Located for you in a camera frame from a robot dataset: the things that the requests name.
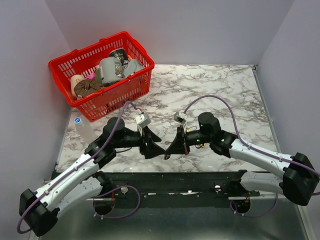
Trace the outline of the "astronaut keychain with keys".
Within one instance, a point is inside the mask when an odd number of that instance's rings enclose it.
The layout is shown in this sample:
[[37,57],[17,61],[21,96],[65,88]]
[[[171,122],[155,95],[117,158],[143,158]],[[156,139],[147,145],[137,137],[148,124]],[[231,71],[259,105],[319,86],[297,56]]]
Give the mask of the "astronaut keychain with keys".
[[169,160],[169,159],[170,159],[170,157],[171,157],[171,155],[170,155],[170,154],[165,154],[165,155],[164,155],[164,160]]

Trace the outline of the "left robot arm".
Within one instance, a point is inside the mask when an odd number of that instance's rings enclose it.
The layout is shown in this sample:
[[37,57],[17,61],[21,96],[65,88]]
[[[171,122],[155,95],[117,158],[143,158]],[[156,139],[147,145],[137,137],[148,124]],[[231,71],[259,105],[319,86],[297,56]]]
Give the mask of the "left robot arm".
[[29,188],[19,198],[19,224],[25,222],[29,231],[41,237],[57,223],[71,205],[99,196],[107,197],[111,185],[103,179],[101,168],[117,155],[117,149],[138,148],[145,159],[164,154],[161,141],[148,125],[150,117],[143,112],[135,117],[137,130],[125,126],[120,117],[108,120],[102,134],[95,138],[84,153],[55,179],[35,191]]

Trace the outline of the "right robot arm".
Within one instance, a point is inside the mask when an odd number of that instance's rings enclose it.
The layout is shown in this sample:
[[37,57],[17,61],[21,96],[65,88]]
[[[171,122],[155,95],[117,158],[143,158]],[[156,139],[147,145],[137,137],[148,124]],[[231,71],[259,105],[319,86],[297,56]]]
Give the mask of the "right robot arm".
[[263,173],[246,171],[241,178],[230,183],[230,191],[241,196],[247,191],[264,191],[284,195],[291,202],[307,206],[320,181],[307,156],[282,154],[266,150],[223,130],[219,120],[210,112],[198,116],[198,130],[186,131],[185,114],[176,113],[175,121],[180,123],[176,136],[165,157],[188,155],[191,146],[208,144],[210,149],[227,158],[253,164]]

